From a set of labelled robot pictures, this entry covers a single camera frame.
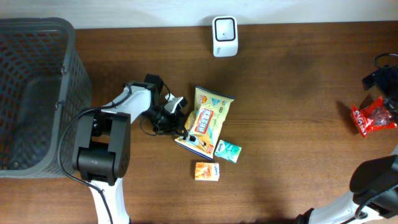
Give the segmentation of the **yellow wet wipes pack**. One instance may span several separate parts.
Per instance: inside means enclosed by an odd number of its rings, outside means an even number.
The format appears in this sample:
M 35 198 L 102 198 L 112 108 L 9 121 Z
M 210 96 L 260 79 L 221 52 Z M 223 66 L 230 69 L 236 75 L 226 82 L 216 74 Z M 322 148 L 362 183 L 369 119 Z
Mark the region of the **yellow wet wipes pack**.
M 223 123 L 235 97 L 195 87 L 194 110 L 189 114 L 184 127 L 187 136 L 175 142 L 183 148 L 212 160 Z

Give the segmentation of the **teal tissue pack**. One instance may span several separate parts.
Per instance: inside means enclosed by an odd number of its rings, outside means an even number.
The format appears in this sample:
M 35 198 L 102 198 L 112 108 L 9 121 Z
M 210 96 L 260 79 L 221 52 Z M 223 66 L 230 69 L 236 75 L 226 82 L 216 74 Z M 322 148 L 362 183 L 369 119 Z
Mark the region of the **teal tissue pack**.
M 215 149 L 214 155 L 216 157 L 226 159 L 227 161 L 230 161 L 232 163 L 237 163 L 241 151 L 241 146 L 237 146 L 235 144 L 220 139 Z

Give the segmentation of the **orange tissue pack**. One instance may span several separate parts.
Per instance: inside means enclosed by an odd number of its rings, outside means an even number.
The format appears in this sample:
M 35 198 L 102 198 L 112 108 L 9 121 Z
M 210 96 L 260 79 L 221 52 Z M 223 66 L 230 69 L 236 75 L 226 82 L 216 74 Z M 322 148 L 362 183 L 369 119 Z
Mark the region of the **orange tissue pack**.
M 220 165 L 218 163 L 197 162 L 195 164 L 195 180 L 219 181 Z

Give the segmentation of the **red snack bag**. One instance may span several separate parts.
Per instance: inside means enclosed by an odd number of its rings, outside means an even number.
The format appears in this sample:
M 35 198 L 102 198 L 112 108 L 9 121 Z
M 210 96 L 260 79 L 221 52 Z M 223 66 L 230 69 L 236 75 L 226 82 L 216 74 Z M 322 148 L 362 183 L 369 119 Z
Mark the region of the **red snack bag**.
M 397 128 L 392 113 L 385 108 L 383 102 L 384 100 L 380 96 L 363 109 L 358 109 L 355 105 L 352 105 L 351 119 L 363 138 L 371 132 Z

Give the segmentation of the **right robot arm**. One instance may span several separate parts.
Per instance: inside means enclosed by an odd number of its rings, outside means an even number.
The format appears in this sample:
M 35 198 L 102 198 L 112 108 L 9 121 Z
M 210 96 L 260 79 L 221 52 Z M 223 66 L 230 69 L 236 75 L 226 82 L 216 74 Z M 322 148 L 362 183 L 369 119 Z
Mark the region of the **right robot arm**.
M 352 112 L 366 134 L 381 128 L 382 120 L 397 125 L 397 65 L 379 67 L 363 78 L 364 89 L 376 86 L 384 95 L 363 110 Z M 349 191 L 331 204 L 311 208 L 294 223 L 366 223 L 397 215 L 397 149 L 390 156 L 365 161 L 355 170 Z

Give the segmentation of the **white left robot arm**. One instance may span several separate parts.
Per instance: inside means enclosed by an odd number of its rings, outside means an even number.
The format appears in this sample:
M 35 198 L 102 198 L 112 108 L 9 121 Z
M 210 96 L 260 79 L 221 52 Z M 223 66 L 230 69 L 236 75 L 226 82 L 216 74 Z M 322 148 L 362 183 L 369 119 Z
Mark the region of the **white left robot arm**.
M 168 92 L 158 75 L 146 75 L 142 82 L 129 82 L 110 103 L 83 110 L 76 117 L 77 130 L 72 167 L 80 173 L 77 181 L 90 188 L 98 223 L 130 223 L 123 177 L 131 155 L 131 124 L 147 118 L 153 135 L 187 136 L 183 124 L 186 98 Z

